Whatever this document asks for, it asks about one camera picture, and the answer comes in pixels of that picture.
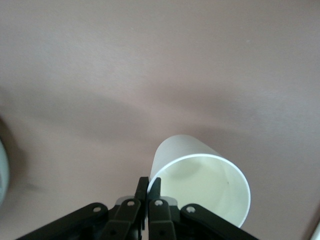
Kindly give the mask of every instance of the partially visible white object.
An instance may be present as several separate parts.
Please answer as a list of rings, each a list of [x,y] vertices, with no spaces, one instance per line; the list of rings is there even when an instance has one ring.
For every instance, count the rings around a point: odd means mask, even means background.
[[[9,185],[9,163],[5,148],[0,141],[0,206],[5,199]]]
[[[189,135],[175,135],[156,150],[148,192],[161,178],[161,195],[175,198],[181,209],[199,204],[237,227],[247,218],[251,194],[237,166]]]
[[[310,240],[320,240],[320,222],[318,223],[318,226],[316,227]]]

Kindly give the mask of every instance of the beige surface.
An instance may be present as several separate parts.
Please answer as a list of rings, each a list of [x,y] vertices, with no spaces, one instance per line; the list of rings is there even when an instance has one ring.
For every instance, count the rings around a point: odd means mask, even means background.
[[[307,239],[320,216],[320,2],[0,0],[0,116],[2,240],[113,207],[175,134],[244,172],[244,230]]]

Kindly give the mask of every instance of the cup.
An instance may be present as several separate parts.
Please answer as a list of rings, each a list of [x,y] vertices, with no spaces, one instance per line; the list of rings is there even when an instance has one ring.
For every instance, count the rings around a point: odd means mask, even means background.
[[[4,146],[0,141],[0,206],[5,198],[9,185],[9,164]]]
[[[175,198],[178,208],[199,204],[241,227],[250,208],[248,181],[240,169],[198,139],[175,135],[155,152],[148,192],[161,178],[161,196]]]

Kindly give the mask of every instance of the cup rim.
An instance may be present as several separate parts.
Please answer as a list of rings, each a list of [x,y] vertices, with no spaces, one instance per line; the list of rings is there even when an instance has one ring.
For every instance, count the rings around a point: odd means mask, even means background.
[[[243,182],[246,186],[246,193],[247,193],[247,196],[248,196],[248,203],[247,203],[247,206],[246,206],[246,211],[245,211],[245,214],[243,216],[243,219],[242,221],[240,222],[240,224],[238,225],[238,227],[240,228],[248,214],[249,214],[249,210],[250,210],[250,205],[251,205],[251,191],[250,191],[250,186],[249,186],[249,183],[245,177],[245,175],[243,174],[243,172],[231,161],[225,159],[224,157],[222,156],[219,156],[219,155],[215,155],[215,154],[209,154],[209,153],[193,153],[193,154],[188,154],[188,155],[184,155],[184,156],[181,156],[181,157],[178,157],[177,159],[174,159],[172,160],[171,162],[167,163],[166,165],[164,165],[154,176],[152,179],[150,179],[150,182],[149,182],[149,185],[148,185],[148,188],[147,188],[147,193],[150,192],[151,190],[151,187],[152,185],[154,184],[155,180],[157,179],[157,177],[160,175],[160,173],[162,173],[165,169],[169,168],[171,165],[173,164],[176,164],[177,162],[180,162],[182,160],[185,160],[185,159],[189,159],[189,158],[195,158],[195,157],[209,157],[209,158],[215,158],[215,159],[218,159],[218,160],[221,160],[223,161],[224,163],[226,164],[229,164],[230,166],[232,166],[237,172],[238,174],[241,176],[241,178],[243,179]]]

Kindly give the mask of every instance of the white cup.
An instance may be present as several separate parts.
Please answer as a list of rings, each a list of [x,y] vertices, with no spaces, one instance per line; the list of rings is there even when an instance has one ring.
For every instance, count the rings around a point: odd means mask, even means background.
[[[155,152],[148,192],[161,178],[161,196],[175,198],[181,209],[199,204],[237,227],[250,208],[249,184],[232,162],[198,139],[175,135]]]
[[[0,141],[0,206],[5,198],[9,185],[9,164],[4,146]]]

